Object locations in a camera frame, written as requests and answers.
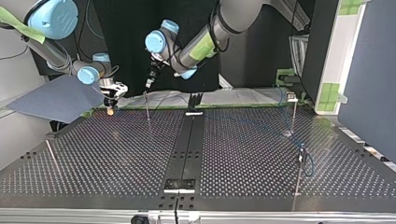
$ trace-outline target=robot end effector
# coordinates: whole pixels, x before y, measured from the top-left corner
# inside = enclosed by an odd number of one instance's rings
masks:
[[[49,68],[77,76],[85,85],[99,82],[108,114],[114,114],[118,100],[128,91],[128,87],[113,80],[118,67],[112,69],[109,56],[104,53],[93,55],[92,63],[73,60],[65,48],[55,41],[70,36],[77,27],[78,8],[73,0],[0,0],[0,7],[24,25],[44,34],[46,39],[39,43],[15,29],[16,34],[22,36],[21,40],[47,61]]]

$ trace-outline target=optical breadboard table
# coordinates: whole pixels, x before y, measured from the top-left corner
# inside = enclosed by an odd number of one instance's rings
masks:
[[[154,110],[147,120],[143,110],[96,111],[1,171],[0,207],[396,213],[393,171],[308,108],[297,109],[294,136],[286,137],[291,113]],[[299,144],[314,174],[302,175],[295,194]],[[164,193],[176,179],[194,180],[193,192]]]

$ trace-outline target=black backdrop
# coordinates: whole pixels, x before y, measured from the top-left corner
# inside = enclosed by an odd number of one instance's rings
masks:
[[[111,60],[120,66],[117,79],[131,89],[128,96],[141,94],[145,89],[149,68],[149,54],[144,46],[146,35],[158,29],[163,19],[169,19],[180,25],[179,40],[186,46],[206,25],[216,1],[94,1]],[[315,0],[299,2],[312,18]],[[165,70],[153,90],[214,91],[219,88],[219,71],[235,87],[271,87],[276,81],[277,69],[292,67],[290,33],[290,24],[275,9],[264,6],[248,32],[232,37],[228,52],[207,60],[187,81],[173,78],[172,71]]]

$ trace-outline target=black cable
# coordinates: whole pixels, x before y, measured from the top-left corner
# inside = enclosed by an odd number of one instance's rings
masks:
[[[293,38],[293,36],[294,36],[294,20],[295,20],[296,13],[297,13],[297,6],[298,6],[298,0],[296,0],[296,3],[294,4],[293,15],[291,17],[291,38]],[[291,43],[291,58],[293,59],[293,62],[295,64],[295,66],[296,66],[296,70],[295,70],[296,74],[294,74],[294,75],[297,76],[300,79],[300,82],[301,82],[301,85],[303,86],[304,91],[306,92],[308,97],[310,99],[312,99],[312,97],[309,95],[309,93],[306,90],[306,87],[305,87],[305,85],[303,83],[303,79],[301,77],[302,74],[299,74],[299,71],[297,70],[297,61],[296,61],[296,58],[294,57],[294,47],[293,47],[292,43]]]
[[[230,47],[230,38],[227,39],[227,45],[224,49],[222,49],[219,44],[218,44],[218,39],[216,38],[215,34],[215,17],[216,15],[219,14],[219,7],[220,7],[220,0],[216,3],[215,8],[212,10],[210,17],[209,17],[209,22],[208,22],[208,30],[210,34],[210,38],[212,39],[213,44],[215,45],[215,52],[225,52],[227,51],[228,47]]]
[[[73,39],[74,39],[74,42],[75,42],[75,47],[76,47],[77,54],[78,54],[78,56],[79,56],[79,55],[81,55],[81,54],[80,54],[80,51],[79,51],[79,48],[78,48],[78,42],[77,42],[76,31],[73,32]]]
[[[87,5],[85,6],[85,9],[88,8],[90,1],[87,0]],[[79,36],[78,36],[78,49],[79,51],[82,53],[82,55],[84,55],[86,58],[92,60],[92,57],[88,56],[84,50],[82,50],[81,48],[81,38],[82,38],[82,33],[84,32],[84,28],[85,28],[85,21],[87,19],[87,13],[84,13],[84,19],[82,20],[82,26],[81,26],[81,30],[79,31]]]
[[[5,58],[0,58],[0,60],[6,60],[6,59],[12,59],[12,58],[19,57],[22,54],[24,54],[28,49],[29,49],[29,47],[26,46],[26,48],[21,53],[13,55],[13,56],[5,57]]]
[[[178,199],[176,201],[176,206],[175,206],[175,223],[176,224],[178,224],[177,206],[178,206]]]

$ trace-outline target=green tape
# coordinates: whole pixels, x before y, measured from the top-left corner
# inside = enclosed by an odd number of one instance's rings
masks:
[[[200,62],[206,57],[213,57],[216,54],[214,53],[214,49],[215,45],[213,44],[212,38],[210,37],[210,34],[207,33],[191,51],[190,57],[195,61]]]
[[[339,101],[340,84],[323,83],[317,111],[333,112]]]
[[[363,4],[362,0],[342,0],[338,15],[358,15],[361,4]]]
[[[26,35],[36,41],[38,41],[40,44],[43,44],[46,37],[44,34],[34,28],[31,28],[29,26],[26,26],[22,22],[20,22],[14,15],[12,15],[9,11],[7,11],[5,8],[0,7],[0,22],[6,23],[8,25],[11,25],[15,29],[17,29],[21,34]]]
[[[276,85],[277,86],[293,86],[291,83],[285,83],[282,80],[279,80],[280,76],[289,76],[289,77],[294,77],[294,69],[289,68],[289,69],[277,69],[276,72]]]
[[[95,110],[94,110],[94,109],[91,109],[91,110],[89,110],[89,111],[87,111],[87,112],[82,113],[82,114],[81,114],[81,117],[83,117],[84,119],[88,119],[88,118],[92,117],[92,114],[93,114],[94,112],[95,112]]]

